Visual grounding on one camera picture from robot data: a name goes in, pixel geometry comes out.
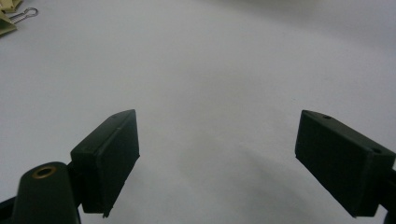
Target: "screw hole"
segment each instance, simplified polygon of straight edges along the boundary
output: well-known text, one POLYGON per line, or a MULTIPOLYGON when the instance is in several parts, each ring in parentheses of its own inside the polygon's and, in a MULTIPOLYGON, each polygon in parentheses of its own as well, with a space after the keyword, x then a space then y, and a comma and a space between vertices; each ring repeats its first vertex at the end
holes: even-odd
POLYGON ((378 153, 378 154, 382 153, 382 151, 380 149, 378 149, 378 148, 372 148, 372 151, 375 152, 375 153, 378 153))

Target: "white surface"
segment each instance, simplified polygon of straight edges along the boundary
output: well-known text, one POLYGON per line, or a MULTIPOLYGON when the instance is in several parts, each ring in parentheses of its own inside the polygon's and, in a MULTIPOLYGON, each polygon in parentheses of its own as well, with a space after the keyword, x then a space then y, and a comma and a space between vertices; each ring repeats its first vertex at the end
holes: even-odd
POLYGON ((141 158, 88 223, 354 219, 294 158, 302 109, 396 148, 393 0, 26 0, 0 38, 0 200, 108 116, 136 109, 141 158))

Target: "yellow object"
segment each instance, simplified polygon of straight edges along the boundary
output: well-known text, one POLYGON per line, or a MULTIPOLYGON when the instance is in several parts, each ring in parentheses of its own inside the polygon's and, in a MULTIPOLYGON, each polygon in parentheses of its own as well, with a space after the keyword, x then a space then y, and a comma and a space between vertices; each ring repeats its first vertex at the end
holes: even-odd
POLYGON ((0 10, 8 12, 16 12, 18 5, 22 0, 0 0, 0 10))
POLYGON ((16 29, 17 27, 14 23, 12 23, 12 21, 4 15, 2 11, 0 11, 0 36, 16 29))

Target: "brass insert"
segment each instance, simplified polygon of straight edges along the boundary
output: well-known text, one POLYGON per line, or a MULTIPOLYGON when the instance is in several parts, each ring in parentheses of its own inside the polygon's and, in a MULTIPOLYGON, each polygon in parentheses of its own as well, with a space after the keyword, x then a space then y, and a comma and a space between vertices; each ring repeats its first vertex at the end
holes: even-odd
POLYGON ((46 178, 50 175, 53 175, 56 172, 56 167, 55 166, 43 166, 35 170, 33 173, 32 177, 34 179, 42 179, 46 178))

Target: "metal clip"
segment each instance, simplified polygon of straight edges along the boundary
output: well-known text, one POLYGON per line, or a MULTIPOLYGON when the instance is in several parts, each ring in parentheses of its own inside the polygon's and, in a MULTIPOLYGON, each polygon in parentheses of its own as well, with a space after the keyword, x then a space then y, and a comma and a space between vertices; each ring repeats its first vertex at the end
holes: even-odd
POLYGON ((20 21, 24 21, 25 19, 27 19, 29 17, 35 17, 36 15, 38 15, 37 8, 28 7, 22 13, 12 16, 9 19, 12 21, 12 23, 16 24, 20 21))

